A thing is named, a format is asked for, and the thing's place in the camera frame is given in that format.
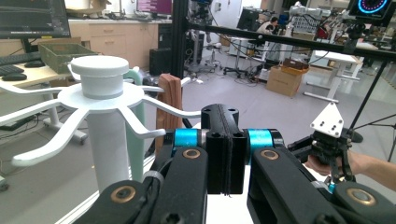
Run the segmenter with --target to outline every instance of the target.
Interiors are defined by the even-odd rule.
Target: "person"
[[[377,158],[349,150],[347,152],[350,169],[353,175],[366,175],[379,184],[396,191],[396,164],[381,161]],[[337,158],[341,168],[341,158]],[[329,175],[330,165],[322,164],[318,157],[309,155],[305,166],[321,175]]]
[[[271,35],[277,26],[277,17],[271,18],[271,20],[266,21],[260,26],[257,30],[258,33],[262,33],[265,35]]]

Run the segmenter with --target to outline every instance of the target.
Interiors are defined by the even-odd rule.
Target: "black cable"
[[[32,40],[31,42],[29,42],[29,44],[32,44],[32,43],[35,42],[36,40],[37,40],[37,38],[34,39],[34,40]],[[10,53],[9,55],[13,55],[14,53],[16,53],[16,52],[18,52],[18,51],[20,51],[20,50],[22,50],[22,49],[23,49],[23,48],[17,49],[17,50],[15,50],[14,52]]]
[[[35,126],[32,126],[32,127],[30,127],[30,128],[27,128],[27,125],[28,125],[29,123],[30,123],[30,122],[28,122],[28,123],[26,124],[26,128],[25,128],[24,130],[20,131],[20,132],[13,133],[13,134],[3,134],[3,135],[0,135],[0,140],[5,139],[5,138],[9,138],[9,137],[12,137],[12,136],[15,136],[15,135],[20,134],[20,133],[27,132],[27,131],[29,131],[29,130],[32,130],[33,128],[35,128],[35,127],[38,125],[38,116],[36,116]]]

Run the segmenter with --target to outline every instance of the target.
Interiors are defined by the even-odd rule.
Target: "floor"
[[[217,53],[216,59],[221,61],[223,67],[234,67],[234,56],[222,52]],[[239,61],[241,69],[251,70],[257,64],[252,60]],[[358,75],[360,82],[343,81],[340,85],[335,97],[340,101],[337,107],[347,127],[355,118],[378,67],[379,63],[375,63],[372,68],[363,68]],[[313,130],[310,128],[310,123],[329,103],[303,95],[305,91],[327,94],[323,89],[305,84],[306,81],[328,84],[330,72],[314,67],[304,75],[300,89],[293,97],[268,91],[264,83],[251,82],[244,76],[242,78],[237,78],[234,74],[224,76],[218,68],[214,72],[203,70],[188,76],[191,77],[192,82],[183,89],[184,110],[201,110],[202,107],[211,104],[232,105],[239,109],[241,129],[278,129],[286,144],[311,134]],[[385,79],[380,78],[355,127],[394,115],[395,96],[395,88]],[[152,130],[155,128],[155,110],[150,105],[146,105],[146,110],[147,127]],[[59,115],[61,121],[65,121],[70,112],[60,111]],[[16,132],[0,133],[2,160],[0,170],[9,184],[9,189],[0,193],[1,223],[55,223],[97,191],[89,139],[84,145],[72,140],[59,155],[38,165],[22,170],[10,166],[9,161],[14,155],[41,147],[54,135],[53,130],[44,127],[41,121],[44,117],[45,114],[39,117],[37,126],[35,121],[32,121],[27,127],[23,126],[16,132],[35,126],[32,130],[14,136],[10,135]],[[199,121],[191,119],[193,125]],[[389,126],[370,125],[360,128],[359,133],[364,140],[362,143],[353,144],[352,150],[386,160],[395,136],[396,117],[385,119],[380,123]],[[87,132],[86,127],[84,122],[80,129]],[[392,158],[391,162],[396,162],[396,158]],[[377,190],[396,203],[396,192],[380,186],[365,176],[358,175],[357,179],[358,182]],[[222,197],[222,200],[228,202],[227,198]],[[237,206],[244,207],[246,198],[242,196],[239,200],[236,202]],[[218,202],[209,198],[208,210],[220,207]],[[215,220],[219,217],[228,217],[231,220],[221,219],[223,223],[249,223],[249,220],[238,219],[241,218],[240,214],[230,216],[230,213],[225,214],[227,209],[221,210],[222,212],[218,213],[209,212],[207,223],[217,223]],[[241,213],[245,214],[242,217],[248,217],[247,210]]]

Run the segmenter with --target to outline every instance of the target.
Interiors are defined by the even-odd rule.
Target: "circular display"
[[[388,0],[359,0],[358,7],[363,13],[370,14],[381,10]]]

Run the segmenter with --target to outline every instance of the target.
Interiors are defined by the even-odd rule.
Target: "desk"
[[[358,43],[356,45],[357,49],[373,49],[377,50],[378,48],[370,43]],[[356,77],[363,66],[364,57],[359,57],[359,61],[361,63],[353,63],[350,71],[352,72],[352,77]]]
[[[0,90],[2,84],[4,83],[13,85],[18,88],[29,87],[36,84],[44,84],[46,87],[50,88],[50,81],[67,78],[71,76],[70,74],[57,74],[48,66],[39,67],[39,68],[25,68],[21,64],[17,64],[16,66],[24,70],[23,73],[27,76],[27,79],[23,81],[10,81],[10,82],[5,82],[3,80],[0,80]],[[44,99],[46,101],[52,100],[53,96],[52,94],[44,94]],[[54,130],[59,130],[63,124],[59,122],[56,108],[53,107],[48,111],[49,111],[49,118],[44,119],[44,124],[47,125],[48,127],[51,127]],[[82,144],[84,140],[87,139],[88,135],[86,133],[76,131],[74,137]]]
[[[334,53],[334,52],[329,52],[329,51],[324,51],[324,50],[315,50],[314,54],[315,54],[315,57],[318,57],[318,58],[323,57],[325,59],[335,61],[335,65],[334,65],[334,68],[332,70],[332,75],[331,75],[332,84],[330,85],[330,87],[328,87],[328,86],[316,85],[316,84],[313,84],[312,82],[307,82],[306,83],[307,85],[321,87],[324,89],[329,89],[329,93],[327,94],[327,96],[321,96],[321,95],[313,94],[311,92],[304,92],[304,95],[316,97],[321,100],[327,100],[330,102],[338,103],[338,100],[334,100],[333,97],[335,95],[335,92],[337,91],[338,86],[341,83],[341,79],[349,78],[349,79],[353,79],[353,80],[359,80],[358,78],[355,78],[355,77],[344,76],[344,71],[346,69],[347,64],[350,64],[350,63],[358,64],[361,62],[355,56],[345,55],[345,54],[341,54],[341,53]]]

